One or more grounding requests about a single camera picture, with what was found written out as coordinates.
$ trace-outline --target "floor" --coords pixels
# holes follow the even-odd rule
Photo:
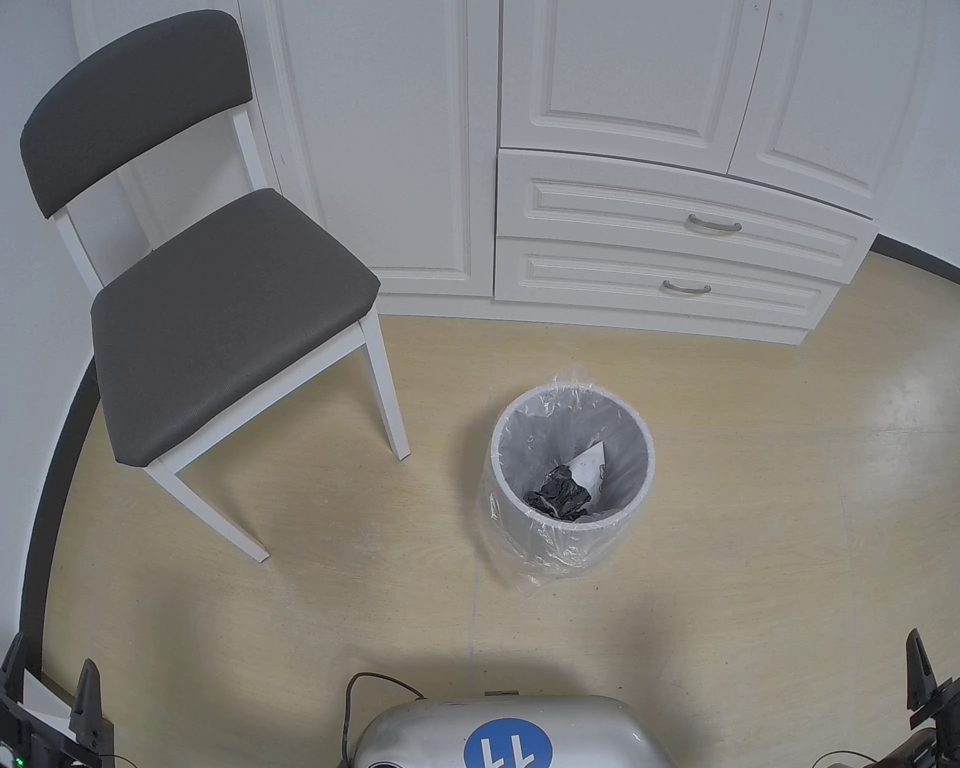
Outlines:
[[[940,677],[960,675],[960,286],[870,255],[799,348],[383,326],[403,464],[353,355],[185,471],[264,564],[114,464],[94,420],[45,672],[72,687],[97,661],[117,751],[140,768],[332,767],[362,669],[437,698],[605,694],[679,766],[803,768],[906,737],[913,627]],[[656,480],[606,565],[524,591],[475,545],[477,480],[504,406],[573,363],[646,419]],[[358,685],[354,734],[404,699]]]

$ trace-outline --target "clear plastic bag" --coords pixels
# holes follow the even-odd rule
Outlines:
[[[589,515],[557,520],[524,504],[547,473],[601,441],[604,479]],[[479,523],[494,563],[535,586],[597,565],[622,541],[654,468],[640,416],[581,372],[559,373],[524,393],[497,420],[480,483]]]

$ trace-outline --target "drawer handle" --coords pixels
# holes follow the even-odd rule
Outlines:
[[[710,286],[705,285],[703,288],[681,288],[679,285],[674,285],[669,280],[663,281],[663,287],[670,291],[679,291],[682,294],[708,294],[713,289]]]
[[[686,220],[695,227],[716,229],[718,232],[739,232],[743,229],[743,226],[739,222],[736,224],[717,224],[716,222],[705,222],[703,219],[698,219],[697,214],[695,213],[691,213],[689,216],[687,216]]]

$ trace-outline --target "chair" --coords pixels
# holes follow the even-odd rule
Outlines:
[[[244,552],[267,550],[177,472],[300,384],[362,347],[398,459],[410,453],[376,314],[379,280],[267,186],[246,104],[243,36],[219,11],[120,37],[36,106],[20,154],[94,294],[104,417],[118,462],[143,467]],[[253,192],[214,211],[104,285],[67,204],[171,136],[229,110]]]

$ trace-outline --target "blue circle logo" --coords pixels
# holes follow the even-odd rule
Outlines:
[[[484,723],[464,747],[467,768],[550,768],[553,745],[540,726],[504,717]]]

